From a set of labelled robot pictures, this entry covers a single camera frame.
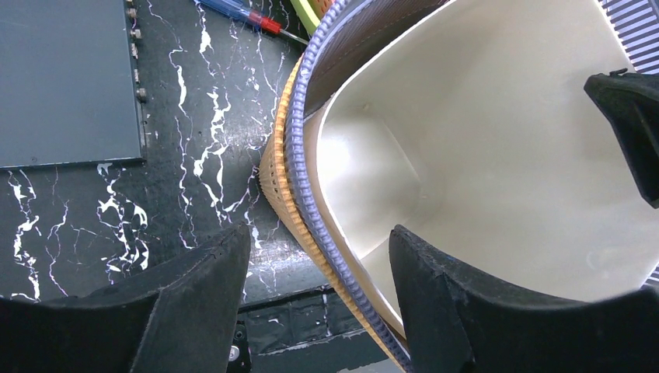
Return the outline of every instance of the screwdriver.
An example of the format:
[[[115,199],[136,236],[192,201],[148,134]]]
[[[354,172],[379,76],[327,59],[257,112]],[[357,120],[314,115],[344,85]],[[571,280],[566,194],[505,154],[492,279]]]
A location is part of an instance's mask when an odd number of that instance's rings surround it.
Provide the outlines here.
[[[281,24],[267,18],[256,10],[245,6],[241,0],[198,0],[201,4],[217,10],[225,16],[254,26],[255,29],[270,31],[275,35],[284,35],[304,45],[309,45],[307,40],[302,39],[281,28]]]

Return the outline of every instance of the woven wicker rim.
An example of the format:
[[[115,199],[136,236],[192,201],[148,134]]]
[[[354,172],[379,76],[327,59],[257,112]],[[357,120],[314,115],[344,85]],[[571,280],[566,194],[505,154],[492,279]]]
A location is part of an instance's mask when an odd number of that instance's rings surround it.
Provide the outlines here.
[[[271,171],[274,173],[274,179],[271,180],[270,178],[267,178],[267,175],[264,173],[263,176],[260,176],[261,188],[264,190],[264,192],[266,190],[270,191],[270,193],[264,194],[266,195],[268,202],[270,202],[270,204],[274,207],[277,215],[279,215],[283,223],[287,226],[291,233],[293,233],[304,251],[309,255],[309,257],[311,257],[313,263],[325,275],[329,281],[329,284],[334,288],[335,292],[339,295],[343,303],[346,304],[350,312],[352,312],[359,323],[364,327],[364,329],[366,329],[368,335],[371,336],[371,338],[385,352],[387,357],[394,361],[398,368],[402,371],[402,368],[396,359],[368,324],[368,321],[357,308],[357,305],[354,303],[354,300],[348,293],[347,289],[344,287],[338,276],[335,275],[332,268],[327,263],[327,259],[320,251],[316,241],[314,241],[311,233],[304,224],[302,216],[300,215],[298,208],[295,205],[291,188],[289,187],[290,184],[288,182],[284,159],[284,125],[286,123],[286,115],[288,113],[288,104],[291,98],[293,83],[295,81],[295,76],[297,75],[301,60],[301,58],[298,60],[298,63],[293,68],[293,72],[286,81],[286,86],[284,87],[284,91],[281,94],[279,106],[277,108],[277,116],[275,117],[275,122],[273,125],[273,133],[268,140],[267,147],[270,151],[265,152],[260,163],[260,169],[262,171],[271,168],[271,165],[274,164],[274,167]]]
[[[383,12],[379,9],[376,0],[335,0],[323,17],[316,32],[312,35],[304,55],[291,93],[291,103],[288,106],[286,124],[284,126],[284,154],[287,167],[287,176],[291,181],[288,185],[292,190],[295,204],[304,223],[318,244],[320,251],[327,258],[327,263],[338,276],[341,284],[353,299],[359,311],[378,335],[391,355],[403,367],[404,371],[413,372],[414,367],[410,359],[410,353],[399,340],[391,328],[386,325],[384,319],[377,313],[375,307],[361,287],[359,281],[350,270],[348,262],[343,258],[341,251],[336,246],[333,237],[329,234],[323,216],[316,205],[313,192],[310,187],[309,172],[305,159],[304,139],[304,108],[306,96],[309,93],[310,79],[319,59],[328,50],[327,47],[335,45],[332,43],[334,37],[338,37],[341,30],[349,24],[355,25],[355,17],[362,14],[366,9],[375,6],[374,11]]]

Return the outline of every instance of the black marble surface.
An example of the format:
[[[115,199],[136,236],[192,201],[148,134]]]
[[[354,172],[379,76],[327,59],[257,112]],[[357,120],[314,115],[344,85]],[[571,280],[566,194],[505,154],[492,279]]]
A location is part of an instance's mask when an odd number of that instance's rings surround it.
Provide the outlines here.
[[[305,35],[288,0],[272,1],[252,6]],[[257,176],[302,46],[192,0],[135,6],[148,161],[1,172],[0,295],[84,296],[236,221],[246,221],[253,237],[245,302],[325,283]]]

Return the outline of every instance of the metal screw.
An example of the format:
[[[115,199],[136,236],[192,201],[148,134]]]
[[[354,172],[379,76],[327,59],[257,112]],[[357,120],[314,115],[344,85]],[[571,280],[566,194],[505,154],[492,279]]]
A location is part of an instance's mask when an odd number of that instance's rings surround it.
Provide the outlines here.
[[[142,38],[142,31],[140,29],[131,30],[131,37],[140,40]]]
[[[237,346],[231,346],[231,350],[228,352],[228,360],[236,361],[240,356],[240,349]]]
[[[146,101],[146,89],[144,89],[144,88],[138,88],[138,89],[135,91],[135,95],[138,97],[138,99],[140,100],[140,102],[143,103],[144,101]]]

